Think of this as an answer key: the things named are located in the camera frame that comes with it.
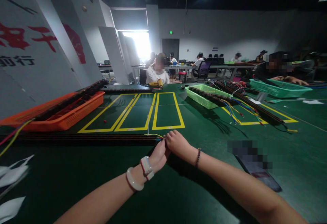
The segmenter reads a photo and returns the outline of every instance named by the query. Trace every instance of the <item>red wire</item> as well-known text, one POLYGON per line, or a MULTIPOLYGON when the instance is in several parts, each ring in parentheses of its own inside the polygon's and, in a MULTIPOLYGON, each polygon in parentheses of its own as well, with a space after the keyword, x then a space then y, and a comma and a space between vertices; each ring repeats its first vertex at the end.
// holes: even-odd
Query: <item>red wire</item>
POLYGON ((13 132, 11 132, 6 138, 4 138, 2 140, 2 142, 0 142, 0 146, 5 143, 8 139, 10 139, 12 136, 14 136, 17 132, 17 130, 20 128, 21 126, 19 126, 18 128, 16 128, 13 132))

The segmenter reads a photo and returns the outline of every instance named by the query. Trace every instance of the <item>hand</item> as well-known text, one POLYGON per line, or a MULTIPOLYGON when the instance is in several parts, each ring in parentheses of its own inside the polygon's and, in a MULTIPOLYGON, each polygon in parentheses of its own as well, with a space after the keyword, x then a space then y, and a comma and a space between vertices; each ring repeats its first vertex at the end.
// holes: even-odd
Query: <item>hand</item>
POLYGON ((301 79, 297 79, 297 78, 295 78, 295 77, 289 77, 288 81, 289 81, 290 83, 298 83, 298 84, 300 84, 300 85, 302 85, 302 84, 304 84, 304 85, 306 85, 306 86, 309 85, 307 82, 305 82, 305 81, 303 81, 303 80, 301 80, 301 79))
POLYGON ((170 150, 166 149, 166 138, 160 141, 154 148, 153 153, 149 157, 149 162, 152 167, 153 173, 157 173, 167 162, 170 150))
POLYGON ((280 81, 280 80, 283 80, 283 79, 284 79, 283 76, 278 76, 278 77, 271 78, 271 80, 276 80, 276 81, 280 81))
POLYGON ((189 151, 191 145, 177 130, 170 131, 166 135, 166 142, 168 148, 178 157, 185 159, 187 152, 189 151))

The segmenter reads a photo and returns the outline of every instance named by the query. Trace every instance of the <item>ceiling lamp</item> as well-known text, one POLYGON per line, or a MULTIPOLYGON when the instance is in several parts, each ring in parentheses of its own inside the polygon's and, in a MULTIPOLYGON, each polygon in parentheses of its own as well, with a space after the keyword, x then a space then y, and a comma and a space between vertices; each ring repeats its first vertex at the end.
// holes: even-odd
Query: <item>ceiling lamp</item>
POLYGON ((318 2, 323 2, 323 1, 327 1, 327 0, 319 0, 318 2))

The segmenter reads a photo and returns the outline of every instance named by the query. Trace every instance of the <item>red stool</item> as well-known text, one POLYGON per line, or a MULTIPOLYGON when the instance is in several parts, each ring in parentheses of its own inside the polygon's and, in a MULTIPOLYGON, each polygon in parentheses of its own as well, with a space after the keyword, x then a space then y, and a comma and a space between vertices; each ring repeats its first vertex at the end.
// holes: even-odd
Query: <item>red stool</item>
POLYGON ((178 79, 181 79, 181 76, 184 76, 184 83, 186 83, 186 72, 179 72, 178 73, 178 79))

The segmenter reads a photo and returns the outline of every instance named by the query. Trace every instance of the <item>door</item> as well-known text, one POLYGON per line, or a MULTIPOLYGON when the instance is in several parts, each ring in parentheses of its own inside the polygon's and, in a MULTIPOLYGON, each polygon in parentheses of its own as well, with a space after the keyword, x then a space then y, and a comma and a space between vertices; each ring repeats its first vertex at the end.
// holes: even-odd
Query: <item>door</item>
POLYGON ((178 54, 180 51, 180 40, 179 39, 163 39, 162 40, 162 51, 170 56, 170 53, 174 53, 174 58, 178 61, 178 54))

